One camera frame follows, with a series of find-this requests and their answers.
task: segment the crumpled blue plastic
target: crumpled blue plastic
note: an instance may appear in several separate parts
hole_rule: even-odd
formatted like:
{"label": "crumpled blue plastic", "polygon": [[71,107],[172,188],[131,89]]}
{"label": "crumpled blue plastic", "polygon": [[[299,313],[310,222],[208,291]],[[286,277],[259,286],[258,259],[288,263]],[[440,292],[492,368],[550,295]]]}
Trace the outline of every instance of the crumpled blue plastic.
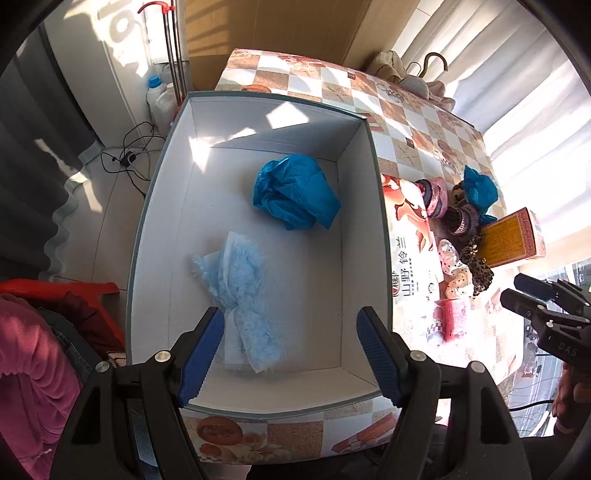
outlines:
{"label": "crumpled blue plastic", "polygon": [[193,274],[201,277],[214,301],[223,307],[226,324],[232,313],[252,369],[259,373],[275,365],[283,348],[262,314],[264,259],[257,246],[244,235],[229,232],[221,250],[205,257],[194,255],[192,263]]}
{"label": "crumpled blue plastic", "polygon": [[499,192],[492,179],[466,165],[462,187],[468,203],[480,213],[480,224],[487,225],[494,222],[496,217],[486,214],[489,207],[499,199]]}
{"label": "crumpled blue plastic", "polygon": [[316,160],[288,155],[259,172],[252,204],[285,222],[288,230],[312,228],[316,220],[328,229],[340,209]]}

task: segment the table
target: table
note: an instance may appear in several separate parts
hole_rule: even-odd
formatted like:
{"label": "table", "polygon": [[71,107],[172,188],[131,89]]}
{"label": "table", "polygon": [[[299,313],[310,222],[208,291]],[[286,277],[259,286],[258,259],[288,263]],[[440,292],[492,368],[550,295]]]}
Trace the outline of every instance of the table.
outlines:
{"label": "table", "polygon": [[[444,177],[449,189],[462,179],[465,165],[494,180],[491,160],[480,132],[458,117],[414,94],[357,70],[269,51],[236,49],[230,55],[216,90],[251,89],[321,102],[364,115],[370,124],[382,173],[415,181]],[[506,214],[502,197],[489,210]],[[432,228],[437,236],[437,228]],[[497,383],[520,365],[523,322],[499,303],[500,292],[517,272],[495,269],[491,287],[471,301],[470,332],[464,341],[430,348],[421,322],[437,316],[435,303],[395,307],[394,330],[411,349],[435,361],[464,367],[482,361]],[[347,453],[389,441],[399,409],[384,397],[297,417],[253,419],[212,418],[206,411],[183,411],[183,419],[200,457],[221,463],[273,463]],[[441,401],[442,421],[449,402]],[[228,423],[243,434],[239,445],[207,444],[198,431],[202,422]]]}

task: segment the red plastic stool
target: red plastic stool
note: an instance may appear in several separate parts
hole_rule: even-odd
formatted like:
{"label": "red plastic stool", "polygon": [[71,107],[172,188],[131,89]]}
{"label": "red plastic stool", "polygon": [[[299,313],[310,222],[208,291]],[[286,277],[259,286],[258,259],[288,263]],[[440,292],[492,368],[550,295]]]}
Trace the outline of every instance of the red plastic stool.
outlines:
{"label": "red plastic stool", "polygon": [[125,346],[124,333],[107,313],[98,298],[100,295],[119,293],[119,287],[113,282],[85,283],[74,281],[70,283],[52,283],[17,278],[0,283],[0,293],[11,293],[15,297],[21,297],[25,300],[60,301],[68,292],[82,297],[90,307],[97,309],[117,340]]}

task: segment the pink fleece sleeve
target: pink fleece sleeve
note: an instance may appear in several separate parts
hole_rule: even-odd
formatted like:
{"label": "pink fleece sleeve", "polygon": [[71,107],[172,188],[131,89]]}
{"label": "pink fleece sleeve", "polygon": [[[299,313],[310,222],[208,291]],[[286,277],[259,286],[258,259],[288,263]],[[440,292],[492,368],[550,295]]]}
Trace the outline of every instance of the pink fleece sleeve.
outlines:
{"label": "pink fleece sleeve", "polygon": [[45,320],[0,297],[2,387],[0,432],[27,468],[23,459],[42,455],[59,440],[80,384]]}

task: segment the yellow box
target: yellow box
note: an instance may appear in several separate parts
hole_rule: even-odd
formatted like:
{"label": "yellow box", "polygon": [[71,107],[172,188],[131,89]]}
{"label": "yellow box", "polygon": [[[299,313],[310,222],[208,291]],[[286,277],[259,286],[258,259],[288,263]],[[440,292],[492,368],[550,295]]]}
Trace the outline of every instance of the yellow box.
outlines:
{"label": "yellow box", "polygon": [[480,232],[478,256],[491,268],[546,256],[540,222],[527,208],[486,225]]}

